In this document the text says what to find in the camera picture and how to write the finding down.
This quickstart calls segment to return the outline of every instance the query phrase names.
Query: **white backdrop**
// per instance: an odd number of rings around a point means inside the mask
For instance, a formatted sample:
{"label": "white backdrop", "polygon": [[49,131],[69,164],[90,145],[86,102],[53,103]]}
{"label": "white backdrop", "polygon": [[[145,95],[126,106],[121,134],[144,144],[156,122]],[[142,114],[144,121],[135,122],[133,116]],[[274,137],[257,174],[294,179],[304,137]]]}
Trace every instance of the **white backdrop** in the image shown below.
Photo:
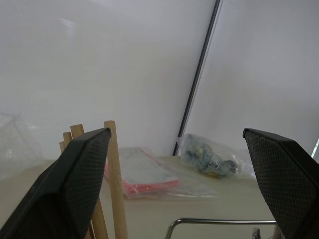
{"label": "white backdrop", "polygon": [[0,113],[45,158],[69,126],[117,123],[119,146],[170,155],[214,0],[2,0]]}
{"label": "white backdrop", "polygon": [[246,148],[245,127],[319,136],[319,2],[224,0],[185,133]]}

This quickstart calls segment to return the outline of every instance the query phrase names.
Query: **black metal pole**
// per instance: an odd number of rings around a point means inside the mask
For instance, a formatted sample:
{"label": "black metal pole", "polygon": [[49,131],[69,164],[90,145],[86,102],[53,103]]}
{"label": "black metal pole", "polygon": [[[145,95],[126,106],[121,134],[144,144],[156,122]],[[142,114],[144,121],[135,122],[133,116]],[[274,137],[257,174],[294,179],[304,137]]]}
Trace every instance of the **black metal pole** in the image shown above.
{"label": "black metal pole", "polygon": [[[203,49],[201,51],[200,58],[199,58],[199,61],[198,61],[198,65],[197,65],[197,69],[196,69],[196,72],[195,72],[193,84],[191,86],[190,93],[189,93],[189,96],[188,96],[186,109],[185,109],[185,112],[184,112],[184,115],[183,115],[183,119],[182,119],[181,124],[180,124],[178,137],[182,137],[183,134],[184,134],[187,118],[188,118],[188,115],[189,115],[189,112],[190,112],[190,107],[191,107],[191,104],[192,104],[192,100],[193,100],[193,98],[195,96],[194,95],[195,94],[195,89],[196,89],[196,86],[197,86],[197,82],[198,82],[198,79],[199,79],[199,75],[200,75],[200,71],[201,71],[202,65],[204,63],[206,50],[208,48],[209,39],[210,39],[212,30],[213,30],[213,26],[214,26],[214,23],[215,23],[215,20],[216,20],[216,16],[217,16],[217,13],[218,13],[218,8],[219,8],[220,1],[221,0],[216,0],[216,2],[215,2],[213,14],[212,14],[210,22],[209,22],[209,26],[208,26],[207,34],[206,34],[206,37],[205,37]],[[174,148],[174,152],[173,152],[173,156],[177,155],[177,152],[178,152],[178,144],[176,143],[175,144],[175,148]]]}

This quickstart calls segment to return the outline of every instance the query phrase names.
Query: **white table surface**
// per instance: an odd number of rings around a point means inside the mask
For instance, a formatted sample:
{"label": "white table surface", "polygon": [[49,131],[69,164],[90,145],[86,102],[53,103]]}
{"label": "white table surface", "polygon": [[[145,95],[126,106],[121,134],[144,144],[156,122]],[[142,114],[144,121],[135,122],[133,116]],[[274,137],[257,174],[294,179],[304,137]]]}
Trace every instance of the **white table surface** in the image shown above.
{"label": "white table surface", "polygon": [[[176,160],[168,157],[165,160]],[[0,227],[19,204],[38,175],[53,161],[0,181]],[[167,227],[181,217],[234,220],[273,220],[257,185],[250,179],[206,179],[219,196],[209,201],[127,200],[129,239],[163,239]],[[111,195],[103,180],[100,199],[109,238],[114,238]],[[258,226],[267,239],[273,226]],[[251,239],[253,226],[179,225],[172,239]]]}

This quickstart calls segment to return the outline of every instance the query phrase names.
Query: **metal wire frame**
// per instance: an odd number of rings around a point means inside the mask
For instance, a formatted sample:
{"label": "metal wire frame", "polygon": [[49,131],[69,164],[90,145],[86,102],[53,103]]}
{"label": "metal wire frame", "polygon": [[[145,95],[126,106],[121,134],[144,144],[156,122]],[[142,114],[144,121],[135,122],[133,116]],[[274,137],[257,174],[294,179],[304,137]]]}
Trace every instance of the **metal wire frame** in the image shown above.
{"label": "metal wire frame", "polygon": [[174,228],[179,224],[208,224],[208,225],[276,225],[276,221],[241,221],[241,220],[214,220],[201,218],[180,218],[167,229],[165,239],[170,239]]}

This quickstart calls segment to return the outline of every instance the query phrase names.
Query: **transparent plastic sheet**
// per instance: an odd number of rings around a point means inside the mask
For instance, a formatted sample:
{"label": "transparent plastic sheet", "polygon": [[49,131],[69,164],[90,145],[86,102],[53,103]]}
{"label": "transparent plastic sheet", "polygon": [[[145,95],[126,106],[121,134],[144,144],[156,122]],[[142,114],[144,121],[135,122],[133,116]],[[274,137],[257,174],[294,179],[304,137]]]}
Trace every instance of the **transparent plastic sheet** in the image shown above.
{"label": "transparent plastic sheet", "polygon": [[[147,148],[119,148],[123,192],[128,199],[208,199],[217,194],[183,165],[156,158]],[[108,164],[105,177],[109,178]]]}
{"label": "transparent plastic sheet", "polygon": [[0,114],[0,180],[45,162],[20,116]]}
{"label": "transparent plastic sheet", "polygon": [[235,150],[194,134],[185,134],[177,143],[182,161],[200,173],[256,178],[247,150]]}

